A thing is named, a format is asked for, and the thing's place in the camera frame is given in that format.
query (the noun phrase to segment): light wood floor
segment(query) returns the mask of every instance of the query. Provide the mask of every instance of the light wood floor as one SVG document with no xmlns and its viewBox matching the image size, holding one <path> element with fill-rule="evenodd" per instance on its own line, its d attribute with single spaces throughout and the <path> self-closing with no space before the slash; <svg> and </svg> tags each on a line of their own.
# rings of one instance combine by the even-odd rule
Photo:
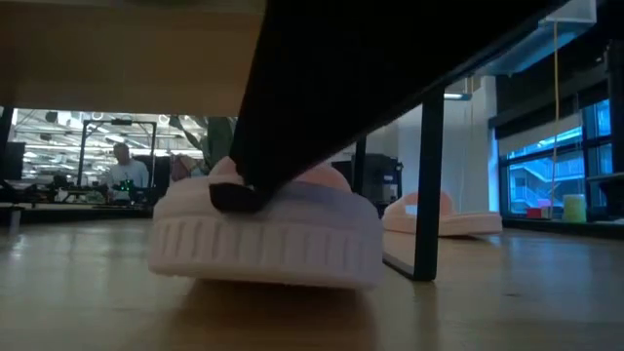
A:
<svg viewBox="0 0 624 351">
<path fill-rule="evenodd" d="M 441 240 L 439 279 L 373 292 L 150 274 L 148 221 L 0 238 L 0 350 L 617 350 L 624 244 L 513 231 Z"/>
</svg>

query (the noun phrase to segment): white slipper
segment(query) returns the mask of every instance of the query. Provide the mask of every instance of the white slipper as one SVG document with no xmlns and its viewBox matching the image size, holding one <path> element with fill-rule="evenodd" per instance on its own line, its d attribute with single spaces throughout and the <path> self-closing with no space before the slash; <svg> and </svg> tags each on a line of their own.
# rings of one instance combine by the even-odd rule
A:
<svg viewBox="0 0 624 351">
<path fill-rule="evenodd" d="M 385 230 L 416 233 L 416 215 L 408 213 L 408 206 L 418 204 L 418 193 L 408 194 L 392 205 L 383 214 Z M 502 218 L 499 213 L 456 214 L 450 196 L 440 194 L 440 227 L 438 236 L 463 236 L 476 234 L 498 234 L 502 232 Z"/>
<path fill-rule="evenodd" d="M 225 159 L 211 175 L 174 183 L 154 210 L 149 269 L 203 279 L 368 288 L 382 272 L 375 207 L 321 165 L 257 214 L 222 214 L 209 184 L 239 183 Z"/>
</svg>

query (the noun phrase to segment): computer monitor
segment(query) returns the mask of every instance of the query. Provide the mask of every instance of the computer monitor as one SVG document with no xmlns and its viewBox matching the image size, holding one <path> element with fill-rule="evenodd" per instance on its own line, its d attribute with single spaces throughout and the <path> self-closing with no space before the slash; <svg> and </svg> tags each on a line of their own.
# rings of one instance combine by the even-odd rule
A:
<svg viewBox="0 0 624 351">
<path fill-rule="evenodd" d="M 5 180 L 21 180 L 25 150 L 25 142 L 7 142 L 4 157 L 2 158 L 0 177 Z"/>
</svg>

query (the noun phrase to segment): man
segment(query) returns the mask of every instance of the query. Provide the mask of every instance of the man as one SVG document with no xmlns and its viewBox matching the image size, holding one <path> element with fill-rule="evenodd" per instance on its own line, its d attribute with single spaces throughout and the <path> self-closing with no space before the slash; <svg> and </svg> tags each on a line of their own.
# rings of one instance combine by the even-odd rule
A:
<svg viewBox="0 0 624 351">
<path fill-rule="evenodd" d="M 106 176 L 108 195 L 112 201 L 129 201 L 130 196 L 127 191 L 112 190 L 112 186 L 122 181 L 132 180 L 137 188 L 147 187 L 149 172 L 144 163 L 130 158 L 130 149 L 125 143 L 116 143 L 113 146 L 113 154 L 117 159 L 117 165 L 112 166 Z"/>
</svg>

